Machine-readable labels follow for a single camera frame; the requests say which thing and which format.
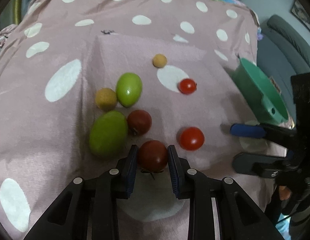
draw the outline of screw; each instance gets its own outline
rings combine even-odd
[[[306,184],[310,184],[310,177],[305,178],[304,181]]]
[[[187,173],[188,173],[189,175],[195,175],[195,174],[197,173],[197,171],[196,171],[195,169],[188,169],[188,170],[187,170]]]
[[[290,162],[289,162],[289,160],[285,160],[285,161],[283,161],[283,165],[284,165],[284,166],[290,166]]]
[[[73,182],[74,182],[75,184],[81,184],[81,183],[83,182],[83,179],[80,178],[80,177],[77,177],[77,178],[75,178],[75,179],[73,180]]]
[[[110,175],[116,175],[119,173],[119,170],[118,169],[111,169],[110,170]]]
[[[232,184],[232,183],[233,183],[233,179],[230,178],[230,177],[226,177],[226,178],[224,179],[224,182],[225,182],[226,184]]]
[[[274,178],[278,174],[278,171],[275,171],[271,174],[271,177]]]

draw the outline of picture frame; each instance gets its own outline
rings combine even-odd
[[[298,0],[294,1],[291,13],[310,31],[310,17]]]

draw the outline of pink fabric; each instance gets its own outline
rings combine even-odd
[[[265,208],[273,182],[234,173],[231,161],[243,144],[228,133],[235,122],[255,120],[228,75],[237,54],[256,61],[257,26],[248,8],[212,0],[34,0],[30,10],[0,59],[0,222],[13,239],[23,239],[73,178],[97,177],[148,139],[175,144],[210,177],[231,176]],[[162,70],[152,66],[157,53],[168,59]],[[125,72],[140,76],[143,93],[132,108],[116,109],[125,115],[144,109],[153,125],[103,161],[88,148],[89,130],[103,114],[94,96],[102,87],[115,89]],[[184,73],[198,84],[189,96],[173,91]],[[201,149],[178,146],[185,126],[203,131]],[[265,153],[284,151],[270,144]],[[187,235],[188,202],[175,199],[167,170],[155,180],[138,172],[131,199],[118,205],[122,240]]]
[[[16,29],[16,27],[17,27],[16,24],[11,24],[11,25],[3,28],[0,31],[0,47],[4,46],[7,37],[9,36],[9,34],[12,33],[13,30]]]

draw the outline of red tomato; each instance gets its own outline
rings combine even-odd
[[[147,171],[161,171],[167,165],[167,161],[167,149],[160,141],[147,141],[138,150],[137,163]]]
[[[143,135],[151,128],[152,117],[144,110],[134,110],[128,115],[127,123],[133,135]]]
[[[197,84],[193,79],[185,78],[178,84],[178,90],[186,95],[194,93],[196,91]]]
[[[195,151],[202,147],[205,137],[200,129],[197,127],[188,127],[180,135],[178,143],[188,151]]]

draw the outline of blue handle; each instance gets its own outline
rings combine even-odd
[[[239,137],[263,138],[266,135],[265,130],[259,125],[247,125],[235,123],[230,128],[230,134]]]

